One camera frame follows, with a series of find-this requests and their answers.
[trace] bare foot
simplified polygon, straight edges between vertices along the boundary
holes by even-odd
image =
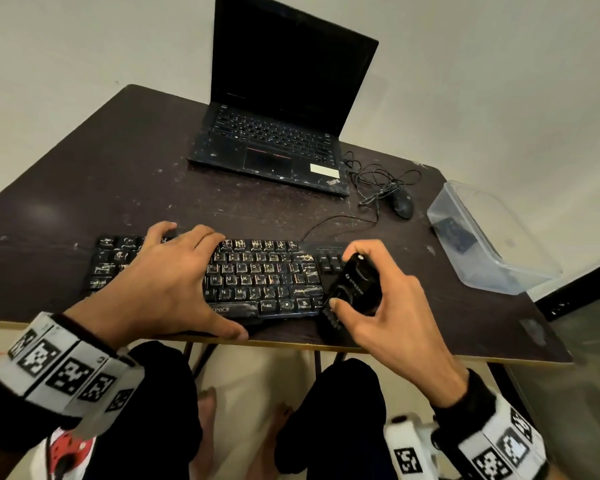
[[[276,436],[287,423],[287,419],[289,419],[292,412],[294,412],[293,408],[285,403],[276,406],[267,435],[247,470],[246,480],[276,480],[280,476],[273,458],[276,449]]]
[[[214,422],[216,421],[216,389],[210,387],[198,395],[198,419],[202,426],[202,441],[196,457],[189,464],[192,480],[207,480],[214,466]]]

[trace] laptop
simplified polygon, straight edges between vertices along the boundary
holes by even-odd
[[[378,42],[273,0],[216,0],[189,161],[349,195],[338,137]]]

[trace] black keyboard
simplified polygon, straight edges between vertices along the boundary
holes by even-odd
[[[227,106],[220,106],[211,133],[247,143],[256,143],[272,150],[291,152],[321,165],[336,168],[333,145],[329,135],[246,115]]]
[[[136,236],[99,238],[84,295],[96,293],[122,273],[143,242],[144,237]],[[245,325],[319,315],[344,265],[343,250],[316,242],[227,239],[207,266],[205,300],[218,314]]]

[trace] laptop screen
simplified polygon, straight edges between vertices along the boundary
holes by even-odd
[[[377,46],[273,0],[216,0],[211,101],[339,136]]]

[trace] table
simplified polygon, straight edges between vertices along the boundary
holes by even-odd
[[[0,193],[0,323],[23,328],[40,311],[61,312],[77,298],[95,239],[144,234],[160,220],[199,223],[228,237],[300,240],[325,217],[374,217],[355,193],[330,196],[214,169],[190,167],[187,154],[206,104],[127,86]],[[496,362],[570,363],[571,356],[526,294],[468,288],[431,230],[426,209],[445,178],[439,170],[342,144],[363,164],[394,175],[417,168],[410,221],[383,203],[378,224],[333,219],[308,239],[380,238],[400,268],[415,274],[453,354]],[[521,320],[532,321],[530,335]],[[220,342],[179,334],[178,340]],[[360,352],[325,343],[311,319],[252,332],[251,345]]]

